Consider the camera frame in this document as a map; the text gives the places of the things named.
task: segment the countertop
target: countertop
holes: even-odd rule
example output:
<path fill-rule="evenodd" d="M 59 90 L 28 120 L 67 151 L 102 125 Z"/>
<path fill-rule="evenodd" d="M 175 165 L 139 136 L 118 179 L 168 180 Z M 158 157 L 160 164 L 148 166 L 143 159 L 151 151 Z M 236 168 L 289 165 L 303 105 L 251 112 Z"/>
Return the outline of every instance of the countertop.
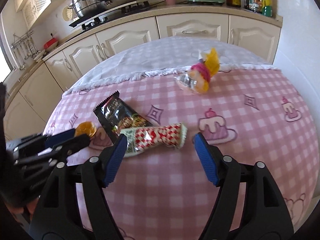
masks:
<path fill-rule="evenodd" d="M 73 43 L 82 40 L 90 35 L 93 35 L 97 32 L 103 31 L 105 29 L 114 27 L 116 25 L 120 25 L 123 23 L 131 22 L 134 20 L 139 20 L 143 18 L 148 17 L 155 17 L 160 15 L 168 15 L 168 14 L 178 14 L 178 13 L 221 13 L 221 14 L 229 14 L 229 15 L 235 15 L 235 16 L 242 16 L 247 17 L 255 20 L 259 20 L 265 23 L 269 23 L 272 25 L 275 25 L 277 27 L 282 27 L 282 17 L 278 17 L 277 19 L 265 17 L 261 14 L 257 14 L 248 10 L 245 10 L 243 8 L 234 8 L 229 7 L 227 5 L 223 6 L 209 6 L 209 5 L 190 5 L 190 4 L 180 4 L 180 5 L 173 5 L 173 6 L 158 6 L 155 8 L 152 8 L 145 12 L 140 12 L 137 14 L 132 14 L 129 16 L 125 16 L 113 21 L 110 21 L 108 23 L 105 23 L 103 25 L 100 25 L 96 28 L 93 28 L 75 38 L 72 38 L 79 34 L 81 31 L 77 30 L 73 32 L 68 37 L 64 38 L 63 40 L 68 40 L 67 42 L 62 42 L 55 50 L 47 54 L 43 60 L 39 63 L 34 63 L 32 66 L 27 68 L 26 70 L 20 71 L 15 70 L 12 71 L 4 83 L 7 85 L 9 98 L 6 102 L 6 108 L 11 103 L 14 96 L 19 92 L 20 88 L 23 86 L 23 84 L 26 82 L 29 76 L 36 71 L 36 69 L 41 66 L 42 63 L 44 63 L 47 59 L 54 56 L 56 53 L 60 52 L 61 50 L 65 49 L 66 47 L 72 45 Z"/>
<path fill-rule="evenodd" d="M 276 20 L 274 18 L 269 18 L 266 16 L 263 16 L 261 14 L 257 14 L 248 10 L 245 10 L 243 8 L 235 8 L 235 7 L 229 7 L 226 5 L 223 6 L 209 6 L 209 5 L 189 5 L 189 4 L 180 4 L 180 5 L 173 5 L 173 6 L 159 6 L 152 8 L 145 12 L 140 12 L 137 14 L 128 15 L 113 21 L 110 21 L 108 23 L 105 23 L 103 25 L 100 25 L 96 28 L 93 28 L 74 39 L 71 39 L 60 46 L 58 46 L 55 50 L 53 50 L 51 53 L 46 55 L 43 60 L 46 61 L 59 51 L 65 49 L 66 47 L 72 45 L 73 43 L 82 40 L 90 35 L 93 35 L 97 32 L 103 31 L 105 29 L 114 27 L 116 25 L 120 25 L 123 23 L 131 22 L 134 20 L 139 20 L 143 18 L 148 17 L 155 17 L 160 15 L 167 15 L 167 14 L 177 14 L 177 13 L 221 13 L 221 14 L 230 14 L 230 15 L 236 15 L 236 16 L 242 16 L 247 17 L 255 20 L 259 20 L 265 23 L 269 23 L 272 25 L 275 25 L 277 27 L 282 27 L 282 18 L 279 17 L 280 20 Z"/>

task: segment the power cord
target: power cord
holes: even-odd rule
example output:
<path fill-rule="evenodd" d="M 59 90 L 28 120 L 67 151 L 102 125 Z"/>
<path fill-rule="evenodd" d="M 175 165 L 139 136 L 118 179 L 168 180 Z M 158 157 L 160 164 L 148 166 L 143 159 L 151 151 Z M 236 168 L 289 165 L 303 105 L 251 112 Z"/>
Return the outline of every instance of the power cord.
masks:
<path fill-rule="evenodd" d="M 155 6 L 155 5 L 159 4 L 159 3 L 162 3 L 162 2 L 165 2 L 165 0 L 164 0 L 164 1 L 161 1 L 161 2 L 158 2 L 158 3 L 153 4 L 153 5 L 151 5 L 151 7 L 152 7 L 152 6 Z"/>

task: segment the blue gripper pad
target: blue gripper pad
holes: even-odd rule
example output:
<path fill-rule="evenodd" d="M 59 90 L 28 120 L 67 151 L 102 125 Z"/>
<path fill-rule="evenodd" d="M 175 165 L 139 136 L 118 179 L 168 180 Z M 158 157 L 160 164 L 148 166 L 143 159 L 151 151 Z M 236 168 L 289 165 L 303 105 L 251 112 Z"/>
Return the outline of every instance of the blue gripper pad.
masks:
<path fill-rule="evenodd" d="M 123 136 L 120 138 L 117 143 L 116 147 L 113 150 L 113 153 L 105 166 L 105 177 L 104 177 L 104 184 L 106 187 L 109 186 L 115 180 L 116 174 L 119 170 L 120 164 L 123 160 L 124 154 L 127 150 L 128 142 L 127 137 Z"/>
<path fill-rule="evenodd" d="M 194 137 L 194 144 L 208 180 L 217 186 L 219 183 L 218 169 L 214 159 L 210 154 L 210 150 L 207 147 L 207 142 L 205 139 L 201 138 L 199 134 L 196 134 Z"/>

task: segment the white blanket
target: white blanket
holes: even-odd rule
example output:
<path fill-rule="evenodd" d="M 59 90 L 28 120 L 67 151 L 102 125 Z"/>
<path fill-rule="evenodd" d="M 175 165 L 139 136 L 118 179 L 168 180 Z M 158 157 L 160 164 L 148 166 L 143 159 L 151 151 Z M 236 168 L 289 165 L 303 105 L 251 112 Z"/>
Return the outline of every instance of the white blanket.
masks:
<path fill-rule="evenodd" d="M 114 55 L 80 78 L 63 96 L 126 80 L 140 80 L 145 76 L 183 73 L 198 62 L 199 50 L 209 52 L 211 48 L 215 48 L 219 54 L 222 71 L 234 68 L 277 69 L 254 53 L 235 45 L 211 39 L 175 36 Z"/>

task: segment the snack wrapper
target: snack wrapper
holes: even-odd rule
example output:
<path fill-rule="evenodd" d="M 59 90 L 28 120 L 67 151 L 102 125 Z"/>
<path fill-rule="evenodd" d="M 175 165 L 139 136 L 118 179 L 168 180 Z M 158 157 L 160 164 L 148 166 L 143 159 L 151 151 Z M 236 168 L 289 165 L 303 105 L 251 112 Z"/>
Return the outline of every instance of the snack wrapper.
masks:
<path fill-rule="evenodd" d="M 113 143 L 117 141 L 124 128 L 153 125 L 122 101 L 119 96 L 119 91 L 114 92 L 93 110 Z"/>
<path fill-rule="evenodd" d="M 128 140 L 128 148 L 124 157 L 138 155 L 145 150 L 164 144 L 180 149 L 186 140 L 188 129 L 181 123 L 161 127 L 138 127 L 122 129 Z"/>

